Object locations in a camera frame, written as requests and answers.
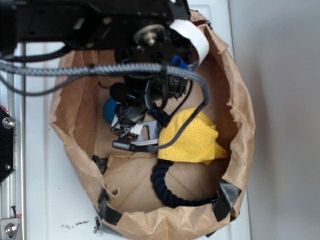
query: metal bracket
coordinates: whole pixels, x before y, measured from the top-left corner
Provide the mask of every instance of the metal bracket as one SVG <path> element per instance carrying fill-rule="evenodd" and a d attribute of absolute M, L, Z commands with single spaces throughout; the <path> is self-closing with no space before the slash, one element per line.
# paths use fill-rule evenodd
<path fill-rule="evenodd" d="M 21 239 L 20 218 L 0 220 L 1 240 Z"/>
<path fill-rule="evenodd" d="M 141 130 L 140 135 L 138 136 L 136 141 L 132 141 L 131 143 L 137 146 L 146 146 L 146 145 L 155 145 L 158 144 L 159 141 L 159 129 L 158 129 L 158 121 L 146 121 L 143 123 L 143 127 L 147 129 L 147 137 L 143 134 Z"/>
<path fill-rule="evenodd" d="M 14 170 L 15 121 L 0 107 L 0 183 Z"/>

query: yellow rag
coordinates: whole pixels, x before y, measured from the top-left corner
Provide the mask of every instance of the yellow rag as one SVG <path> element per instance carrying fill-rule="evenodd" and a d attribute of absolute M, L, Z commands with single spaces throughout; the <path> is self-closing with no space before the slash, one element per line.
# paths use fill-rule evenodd
<path fill-rule="evenodd" d="M 160 132 L 159 145 L 169 142 L 195 109 L 193 107 L 175 114 L 168 126 Z M 158 158 L 209 165 L 214 159 L 227 157 L 227 151 L 216 143 L 218 135 L 210 117 L 200 112 L 173 145 L 158 151 Z"/>

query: paper bag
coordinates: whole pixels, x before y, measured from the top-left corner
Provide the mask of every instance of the paper bag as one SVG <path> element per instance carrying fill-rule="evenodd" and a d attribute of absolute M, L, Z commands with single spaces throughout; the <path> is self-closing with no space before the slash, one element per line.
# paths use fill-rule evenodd
<path fill-rule="evenodd" d="M 217 203 L 164 206 L 150 180 L 157 153 L 132 153 L 112 147 L 118 137 L 103 118 L 103 105 L 110 98 L 109 87 L 123 81 L 122 77 L 87 76 L 55 92 L 52 99 L 51 125 L 64 142 L 83 188 L 104 225 L 127 239 L 192 240 L 217 231 L 239 215 L 254 152 L 252 102 L 228 45 L 201 14 L 192 12 L 192 21 L 210 45 L 208 56 L 197 70 L 206 78 L 211 93 L 204 113 L 216 125 L 217 142 L 228 151 L 228 157 L 216 159 L 208 166 L 176 162 L 165 182 L 181 198 L 201 200 L 218 196 Z M 60 67 L 112 63 L 115 60 L 111 50 L 77 51 L 63 57 Z M 170 113 L 182 99 L 171 99 L 165 110 Z M 195 86 L 181 110 L 196 107 L 202 100 L 201 88 Z M 107 159 L 104 175 L 93 156 Z"/>

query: tape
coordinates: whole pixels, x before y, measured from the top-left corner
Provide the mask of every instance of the tape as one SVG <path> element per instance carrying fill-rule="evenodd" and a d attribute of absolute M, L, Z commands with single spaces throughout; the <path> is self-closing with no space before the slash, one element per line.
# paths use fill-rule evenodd
<path fill-rule="evenodd" d="M 196 49 L 199 56 L 199 62 L 193 65 L 192 70 L 194 71 L 209 53 L 209 42 L 206 36 L 197 26 L 188 20 L 176 19 L 170 25 L 170 28 L 186 39 L 189 39 Z"/>

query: gray cable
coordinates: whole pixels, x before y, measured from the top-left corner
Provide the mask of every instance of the gray cable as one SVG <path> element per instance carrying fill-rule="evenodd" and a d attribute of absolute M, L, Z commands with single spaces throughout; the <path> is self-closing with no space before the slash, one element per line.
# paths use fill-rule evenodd
<path fill-rule="evenodd" d="M 66 67 L 66 68 L 28 68 L 28 67 L 18 67 L 14 65 L 9 65 L 0 61 L 0 71 L 5 71 L 18 75 L 28 75 L 28 76 L 81 76 L 81 75 L 104 75 L 110 77 L 129 75 L 133 73 L 160 73 L 163 66 L 158 63 L 126 63 L 126 64 L 110 64 L 110 65 L 90 65 L 90 66 L 80 66 L 80 67 Z M 133 144 L 117 143 L 121 145 L 122 149 L 135 148 L 137 150 L 141 149 L 143 152 L 152 152 L 159 149 L 164 149 L 172 145 L 180 137 L 182 132 L 187 128 L 189 123 L 196 117 L 196 115 L 209 103 L 210 92 L 207 81 L 197 73 L 192 71 L 182 69 L 175 66 L 167 66 L 166 72 L 168 75 L 177 76 L 180 78 L 189 79 L 191 81 L 197 82 L 203 92 L 204 100 L 195 109 L 193 114 L 187 119 L 187 121 L 182 125 L 176 135 L 169 142 L 158 145 L 158 146 L 144 146 L 139 147 Z"/>

